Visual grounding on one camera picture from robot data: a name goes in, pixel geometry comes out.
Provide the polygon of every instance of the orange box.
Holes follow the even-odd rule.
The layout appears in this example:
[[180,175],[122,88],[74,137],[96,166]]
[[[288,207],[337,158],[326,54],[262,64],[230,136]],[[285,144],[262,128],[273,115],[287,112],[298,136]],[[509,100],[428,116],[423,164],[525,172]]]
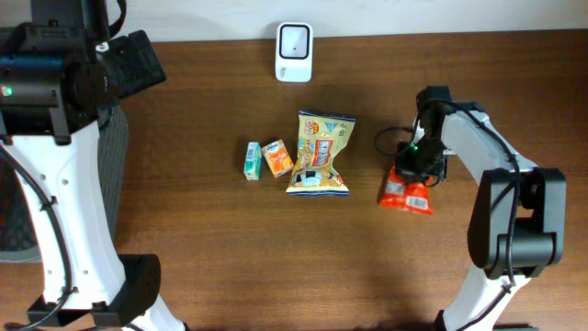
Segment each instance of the orange box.
[[292,159],[290,159],[286,146],[284,146],[284,142],[281,139],[262,148],[261,153],[264,154],[267,165],[276,178],[294,168]]

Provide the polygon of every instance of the red package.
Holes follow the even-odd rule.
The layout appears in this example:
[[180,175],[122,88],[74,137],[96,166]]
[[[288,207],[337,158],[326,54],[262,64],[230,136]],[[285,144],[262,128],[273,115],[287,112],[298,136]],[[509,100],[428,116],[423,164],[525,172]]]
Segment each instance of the red package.
[[401,177],[396,175],[393,166],[388,174],[386,188],[382,198],[379,200],[379,205],[401,211],[414,211],[432,215],[433,208],[429,200],[428,189],[427,186],[419,182],[406,184]]

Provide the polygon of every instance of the barcode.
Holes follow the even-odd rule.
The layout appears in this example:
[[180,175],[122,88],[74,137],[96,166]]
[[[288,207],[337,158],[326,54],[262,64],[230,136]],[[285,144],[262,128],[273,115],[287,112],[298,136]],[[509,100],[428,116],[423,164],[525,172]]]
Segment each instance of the barcode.
[[410,197],[410,196],[407,197],[406,204],[411,207],[423,209],[423,210],[425,210],[429,207],[429,203],[426,199],[418,198],[418,197]]
[[388,181],[388,183],[386,183],[386,193],[403,195],[404,194],[404,185],[401,183],[395,183],[392,181]]
[[247,161],[253,161],[255,157],[255,148],[249,148],[247,150],[247,157],[245,158]]

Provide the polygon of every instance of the small orange packet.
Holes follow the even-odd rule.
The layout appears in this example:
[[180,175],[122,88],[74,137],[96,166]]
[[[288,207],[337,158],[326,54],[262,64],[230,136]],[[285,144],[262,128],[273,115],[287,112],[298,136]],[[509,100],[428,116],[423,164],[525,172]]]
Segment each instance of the small orange packet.
[[388,173],[384,194],[379,200],[382,207],[392,207],[401,211],[414,211],[427,215],[433,214],[429,200],[428,187],[421,182],[407,184],[396,175],[393,166]]
[[262,148],[261,153],[264,155],[269,169],[276,178],[286,174],[294,167],[286,146],[284,146],[284,142],[281,139]]

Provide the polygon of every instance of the wooden tabletop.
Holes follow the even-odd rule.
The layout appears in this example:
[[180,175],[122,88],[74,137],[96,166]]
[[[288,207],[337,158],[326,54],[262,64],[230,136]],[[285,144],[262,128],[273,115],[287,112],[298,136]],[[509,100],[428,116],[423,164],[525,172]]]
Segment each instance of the wooden tabletop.
[[[471,265],[477,187],[466,168],[451,159],[448,180],[430,191],[433,216],[377,204],[392,161],[374,135],[410,125],[427,85],[479,101],[521,154],[567,177],[563,259],[500,322],[588,325],[587,31],[317,39],[308,84],[276,80],[272,40],[155,48],[167,82],[123,103],[130,147],[115,244],[159,256],[161,294],[193,329],[412,325],[453,301]],[[357,117],[334,162],[349,198],[288,197],[289,176],[266,165],[259,182],[245,180],[247,142],[283,139],[295,153],[300,109]],[[0,321],[25,322],[41,265],[2,265],[0,289]]]

